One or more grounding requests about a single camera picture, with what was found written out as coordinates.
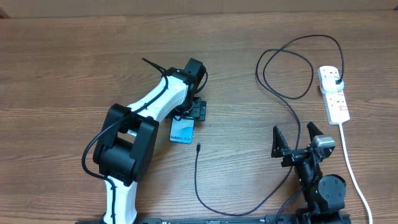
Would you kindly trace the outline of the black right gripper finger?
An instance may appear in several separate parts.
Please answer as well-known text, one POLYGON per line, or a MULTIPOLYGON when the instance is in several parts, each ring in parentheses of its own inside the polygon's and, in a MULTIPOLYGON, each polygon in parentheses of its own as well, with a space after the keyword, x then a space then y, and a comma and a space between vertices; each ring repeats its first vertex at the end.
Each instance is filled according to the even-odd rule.
POLYGON ((271 157, 278 158, 285 156, 290 151, 290 147, 285 140, 282 131, 278 126, 273 127, 273 143, 271 157))
POLYGON ((310 136, 311 144, 314 146, 319 146, 320 145, 319 136, 323 136, 323 133, 311 121, 307 124, 307 129, 310 136))

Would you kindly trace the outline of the Galaxy S24 smartphone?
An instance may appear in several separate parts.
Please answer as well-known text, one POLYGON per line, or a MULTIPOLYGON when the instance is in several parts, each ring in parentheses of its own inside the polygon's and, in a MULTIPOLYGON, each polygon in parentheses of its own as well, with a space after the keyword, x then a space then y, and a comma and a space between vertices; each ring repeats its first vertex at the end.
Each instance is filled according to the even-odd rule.
POLYGON ((169 140, 181 144, 191 144, 193 142, 194 120, 172 119, 169 140))

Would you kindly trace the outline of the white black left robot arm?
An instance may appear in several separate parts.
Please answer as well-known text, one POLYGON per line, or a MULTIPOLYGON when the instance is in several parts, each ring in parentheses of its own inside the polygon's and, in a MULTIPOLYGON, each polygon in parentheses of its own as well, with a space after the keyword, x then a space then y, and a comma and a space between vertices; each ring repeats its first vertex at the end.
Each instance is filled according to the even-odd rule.
POLYGON ((152 160, 164 119, 204 121, 206 103, 197 96, 206 84, 204 64, 191 58, 183 69, 165 69, 159 84, 128 106, 114 104, 101 131, 83 151, 81 165, 106 186, 106 211, 97 223, 135 223, 136 192, 152 160))

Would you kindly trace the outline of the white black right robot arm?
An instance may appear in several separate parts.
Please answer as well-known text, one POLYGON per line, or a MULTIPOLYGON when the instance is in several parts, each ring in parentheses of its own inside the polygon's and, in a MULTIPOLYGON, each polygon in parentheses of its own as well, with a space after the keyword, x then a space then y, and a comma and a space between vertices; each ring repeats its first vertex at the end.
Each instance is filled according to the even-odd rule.
POLYGON ((300 190, 293 194, 276 215, 266 216, 267 223, 314 223, 347 224, 349 215, 345 208, 346 181, 339 175, 323 175, 320 163, 331 156, 335 140, 322 133, 312 122, 307 124, 310 144, 303 149, 291 150, 282 131, 273 127, 271 157, 282 158, 282 167, 293 167, 298 177, 300 190), (305 207, 296 209, 294 214, 283 215, 284 208, 296 197, 303 195, 305 207))

